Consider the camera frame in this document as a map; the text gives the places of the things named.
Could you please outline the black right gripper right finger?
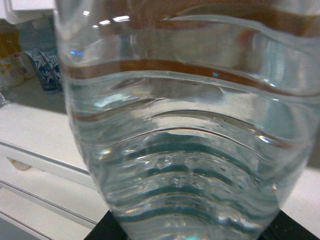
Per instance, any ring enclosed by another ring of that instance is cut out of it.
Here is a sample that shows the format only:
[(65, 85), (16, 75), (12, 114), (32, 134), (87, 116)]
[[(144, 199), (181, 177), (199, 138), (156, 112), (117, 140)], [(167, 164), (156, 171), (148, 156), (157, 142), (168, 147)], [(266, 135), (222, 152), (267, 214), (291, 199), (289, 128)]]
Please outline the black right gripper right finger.
[(283, 211), (262, 233), (263, 240), (319, 240), (320, 238), (297, 223)]

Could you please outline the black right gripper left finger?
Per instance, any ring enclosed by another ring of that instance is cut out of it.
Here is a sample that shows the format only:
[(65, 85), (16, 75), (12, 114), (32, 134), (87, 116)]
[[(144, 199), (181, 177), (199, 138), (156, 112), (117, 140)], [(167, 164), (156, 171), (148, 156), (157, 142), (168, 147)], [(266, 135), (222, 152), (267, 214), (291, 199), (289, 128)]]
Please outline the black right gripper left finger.
[(129, 240), (130, 238), (109, 210), (84, 240)]

